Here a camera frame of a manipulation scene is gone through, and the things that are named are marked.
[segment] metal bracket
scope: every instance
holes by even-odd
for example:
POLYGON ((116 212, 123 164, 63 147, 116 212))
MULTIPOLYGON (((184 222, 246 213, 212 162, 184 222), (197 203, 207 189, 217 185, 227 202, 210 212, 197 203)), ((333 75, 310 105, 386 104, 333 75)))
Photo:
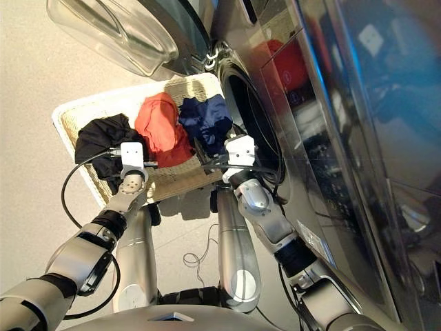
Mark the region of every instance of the metal bracket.
POLYGON ((216 59, 218 58, 219 55, 219 49, 215 46, 214 51, 215 51, 214 55, 207 54, 206 56, 208 59, 207 63, 205 64, 206 71, 212 71, 216 66, 216 59))
POLYGON ((121 162, 123 164, 123 171, 121 171, 121 178, 136 170, 144 174, 144 182, 149 178, 149 174, 144 169, 143 146, 141 143, 127 142, 121 144, 121 162))
POLYGON ((265 212, 269 205, 269 199, 262 185, 257 179, 250 179, 242 183, 236 190, 236 194, 242 195, 247 205, 256 212, 265 212))
POLYGON ((283 216, 280 206, 274 203, 271 194, 266 189, 263 191, 268 200, 264 210, 250 208, 243 195, 238 198, 238 209, 251 222, 263 245, 273 254, 295 239, 297 234, 283 216))
MULTIPOLYGON (((239 135, 228 139, 224 143, 228 152, 228 164, 236 166, 252 166, 254 163, 254 139, 249 135, 239 135)), ((228 169, 222 176, 224 183, 229 183, 229 178, 242 169, 228 169)))
POLYGON ((118 193, 114 195, 103 210, 113 210, 123 215, 129 222, 136 216, 139 208, 147 201, 145 193, 145 180, 141 174, 128 174, 119 186, 118 193))

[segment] garment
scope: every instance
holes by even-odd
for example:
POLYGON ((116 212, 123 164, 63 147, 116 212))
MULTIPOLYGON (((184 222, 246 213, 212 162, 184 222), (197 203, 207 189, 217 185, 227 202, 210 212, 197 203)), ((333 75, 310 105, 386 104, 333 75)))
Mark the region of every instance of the garment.
POLYGON ((177 166, 193 156, 178 116, 176 104, 162 92, 144 100, 135 120, 135 129, 144 137, 158 168, 177 166))
MULTIPOLYGON (((78 133, 75 145, 75 163, 79 164, 89 157, 119 147, 123 142, 140 142, 143 144, 144 160, 148 161, 147 148, 142 136, 129 126, 127 117, 118 114, 104 119, 94 119, 78 133)), ((92 161, 99 179, 105 179, 112 194, 118 192, 121 184, 120 172, 123 169, 120 157, 105 155, 92 161)))
POLYGON ((184 99, 180 110, 179 123, 190 141, 198 139, 210 157, 224 153, 225 136, 233 121, 220 94, 203 102, 196 98, 184 99))

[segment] navy blue clothing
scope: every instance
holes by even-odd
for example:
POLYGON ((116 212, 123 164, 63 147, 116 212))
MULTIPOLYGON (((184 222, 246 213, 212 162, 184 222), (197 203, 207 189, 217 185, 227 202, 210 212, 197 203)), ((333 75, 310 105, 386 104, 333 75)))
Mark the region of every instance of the navy blue clothing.
POLYGON ((210 157, 225 152, 223 143, 233 121, 220 94, 203 102, 196 98, 184 99, 179 109, 179 123, 187 131, 191 144, 198 139, 210 157))

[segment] red clothing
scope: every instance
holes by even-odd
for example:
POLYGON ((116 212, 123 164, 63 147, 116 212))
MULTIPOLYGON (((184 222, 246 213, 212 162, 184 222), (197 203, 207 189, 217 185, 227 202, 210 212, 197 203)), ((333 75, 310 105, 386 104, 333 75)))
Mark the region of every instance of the red clothing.
POLYGON ((167 93, 144 100, 135 129, 145 139, 159 168, 173 167, 193 156, 187 133, 178 123, 178 108, 167 93))

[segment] white floor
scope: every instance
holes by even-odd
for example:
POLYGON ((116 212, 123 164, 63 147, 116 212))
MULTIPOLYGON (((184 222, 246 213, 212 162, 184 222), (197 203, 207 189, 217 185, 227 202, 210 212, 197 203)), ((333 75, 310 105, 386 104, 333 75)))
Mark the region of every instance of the white floor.
MULTIPOLYGON (((60 203, 61 184, 74 165, 52 126, 60 104, 98 92, 148 83, 103 60, 58 29, 42 0, 0 1, 0 292, 43 274, 56 248, 75 233, 60 203)), ((215 214, 192 214, 192 203, 208 203, 209 188, 164 201, 162 224, 154 228, 158 287, 162 293, 201 287, 185 252, 201 254, 215 214)), ((81 223, 99 211, 80 176, 70 182, 67 202, 81 223)), ((276 263, 255 241, 263 278, 259 306, 276 324, 298 330, 277 277, 276 263)), ((206 285, 217 285, 217 247, 202 265, 206 285)), ((78 298, 71 312, 100 303, 111 290, 111 271, 94 296, 78 298)), ((111 313, 110 307, 96 318, 111 313)), ((87 319, 63 322, 61 329, 87 319)))

